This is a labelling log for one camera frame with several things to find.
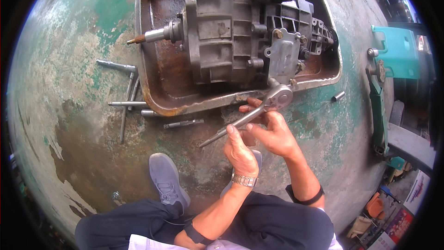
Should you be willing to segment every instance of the gray sneaker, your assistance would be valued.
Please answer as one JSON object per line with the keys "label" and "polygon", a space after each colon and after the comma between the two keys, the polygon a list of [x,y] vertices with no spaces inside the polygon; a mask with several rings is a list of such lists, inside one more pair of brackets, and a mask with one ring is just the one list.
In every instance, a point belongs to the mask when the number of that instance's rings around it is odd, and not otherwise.
{"label": "gray sneaker", "polygon": [[[259,152],[258,150],[251,150],[252,151],[252,153],[254,154],[254,157],[256,158],[256,161],[258,162],[258,166],[259,166],[259,175],[260,175],[260,173],[261,173],[261,168],[262,168],[262,153],[261,152]],[[227,186],[225,186],[225,188],[222,190],[222,192],[221,192],[221,196],[220,197],[222,197],[229,189],[230,189],[230,187],[231,187],[231,185],[233,184],[233,182],[232,181],[230,181],[229,183],[228,183],[228,185]]]}
{"label": "gray sneaker", "polygon": [[164,153],[154,153],[150,156],[150,175],[157,190],[160,202],[173,205],[179,201],[182,211],[191,203],[188,193],[179,185],[179,172],[173,160]]}

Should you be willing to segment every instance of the forearm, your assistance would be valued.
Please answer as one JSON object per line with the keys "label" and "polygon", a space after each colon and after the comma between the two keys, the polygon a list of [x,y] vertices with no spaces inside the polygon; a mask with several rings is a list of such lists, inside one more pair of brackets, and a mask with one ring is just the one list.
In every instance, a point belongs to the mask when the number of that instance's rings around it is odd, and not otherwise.
{"label": "forearm", "polygon": [[[250,191],[250,187],[233,183],[218,201],[193,219],[194,229],[211,240],[220,237],[230,226]],[[176,236],[174,244],[189,249],[205,248],[203,244],[195,244],[185,231]]]}
{"label": "forearm", "polygon": [[[316,196],[321,185],[308,166],[300,148],[297,147],[291,154],[283,158],[290,173],[294,197],[299,201],[307,201]],[[310,206],[324,208],[324,204],[325,197],[321,196],[319,200]]]}

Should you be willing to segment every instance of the finger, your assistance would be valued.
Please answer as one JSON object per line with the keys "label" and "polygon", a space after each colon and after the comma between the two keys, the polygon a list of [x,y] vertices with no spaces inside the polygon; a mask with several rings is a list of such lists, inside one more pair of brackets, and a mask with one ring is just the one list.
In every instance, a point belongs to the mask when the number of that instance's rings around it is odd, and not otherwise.
{"label": "finger", "polygon": [[254,138],[251,133],[249,133],[247,130],[239,130],[239,133],[241,134],[242,141],[244,142],[245,146],[256,146],[256,138]]}
{"label": "finger", "polygon": [[261,105],[262,101],[260,99],[255,98],[255,97],[248,97],[247,98],[247,103],[249,105],[253,106],[254,108],[256,108],[259,105]]}
{"label": "finger", "polygon": [[248,105],[239,106],[239,111],[242,112],[242,113],[250,112],[253,109],[256,109],[256,108],[254,106],[252,106],[252,105],[249,105],[249,104]]}
{"label": "finger", "polygon": [[231,142],[234,151],[248,149],[242,141],[241,134],[234,125],[228,125],[226,127],[226,132],[228,134],[228,140]]}
{"label": "finger", "polygon": [[264,121],[267,121],[267,128],[271,127],[282,127],[283,124],[286,124],[284,117],[277,111],[268,111],[263,114]]}
{"label": "finger", "polygon": [[258,125],[248,123],[245,128],[252,136],[256,137],[260,142],[265,144],[270,138],[271,131],[266,131]]}

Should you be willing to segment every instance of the poster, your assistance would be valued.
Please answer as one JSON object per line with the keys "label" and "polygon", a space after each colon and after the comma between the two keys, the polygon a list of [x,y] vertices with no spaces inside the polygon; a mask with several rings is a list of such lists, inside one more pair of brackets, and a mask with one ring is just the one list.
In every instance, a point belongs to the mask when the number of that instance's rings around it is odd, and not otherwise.
{"label": "poster", "polygon": [[397,244],[410,224],[412,224],[412,221],[413,216],[410,215],[408,211],[401,208],[385,231],[393,242]]}
{"label": "poster", "polygon": [[368,250],[393,250],[395,246],[395,242],[393,242],[389,235],[386,232],[382,232]]}
{"label": "poster", "polygon": [[413,187],[408,193],[407,199],[404,202],[404,207],[406,207],[413,215],[416,215],[418,212],[419,206],[421,205],[427,191],[427,187],[429,186],[429,182],[429,176],[425,175],[424,172],[419,170]]}

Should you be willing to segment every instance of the dark pants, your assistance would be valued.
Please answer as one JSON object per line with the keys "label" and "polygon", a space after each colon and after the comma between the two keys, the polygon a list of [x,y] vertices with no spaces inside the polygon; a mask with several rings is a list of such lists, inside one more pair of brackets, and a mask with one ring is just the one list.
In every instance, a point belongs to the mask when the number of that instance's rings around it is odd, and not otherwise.
{"label": "dark pants", "polygon": [[[110,212],[82,218],[75,240],[83,249],[127,250],[131,234],[173,244],[185,217],[172,205],[149,199],[122,205]],[[333,224],[318,208],[287,202],[273,195],[251,192],[222,239],[256,249],[326,250]]]}

